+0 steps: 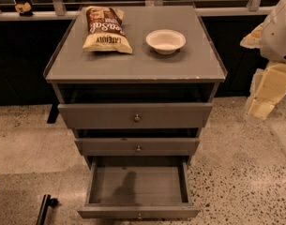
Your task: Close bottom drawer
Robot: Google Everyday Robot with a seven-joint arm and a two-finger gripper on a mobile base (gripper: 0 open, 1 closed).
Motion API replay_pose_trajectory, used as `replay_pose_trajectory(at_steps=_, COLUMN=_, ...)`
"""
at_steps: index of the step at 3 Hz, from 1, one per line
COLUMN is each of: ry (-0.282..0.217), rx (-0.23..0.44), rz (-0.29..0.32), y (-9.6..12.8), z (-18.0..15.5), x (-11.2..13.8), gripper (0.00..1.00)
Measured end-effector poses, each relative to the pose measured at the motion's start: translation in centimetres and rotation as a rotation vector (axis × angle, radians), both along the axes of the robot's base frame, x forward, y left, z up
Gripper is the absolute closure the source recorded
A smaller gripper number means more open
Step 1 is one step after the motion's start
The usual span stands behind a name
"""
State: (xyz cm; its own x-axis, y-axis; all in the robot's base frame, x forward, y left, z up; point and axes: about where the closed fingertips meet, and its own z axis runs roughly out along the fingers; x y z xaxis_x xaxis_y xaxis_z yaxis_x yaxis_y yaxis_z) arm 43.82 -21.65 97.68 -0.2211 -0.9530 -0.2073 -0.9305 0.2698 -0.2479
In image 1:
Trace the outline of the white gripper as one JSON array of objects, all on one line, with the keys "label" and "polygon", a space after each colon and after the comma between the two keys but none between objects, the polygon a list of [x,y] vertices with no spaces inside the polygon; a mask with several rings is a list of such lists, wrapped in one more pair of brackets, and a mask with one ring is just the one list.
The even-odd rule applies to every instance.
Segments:
[{"label": "white gripper", "polygon": [[[263,25],[256,26],[241,41],[240,46],[259,49]],[[286,63],[270,61],[265,69],[258,68],[253,75],[250,96],[247,100],[247,114],[265,119],[286,96]]]}]

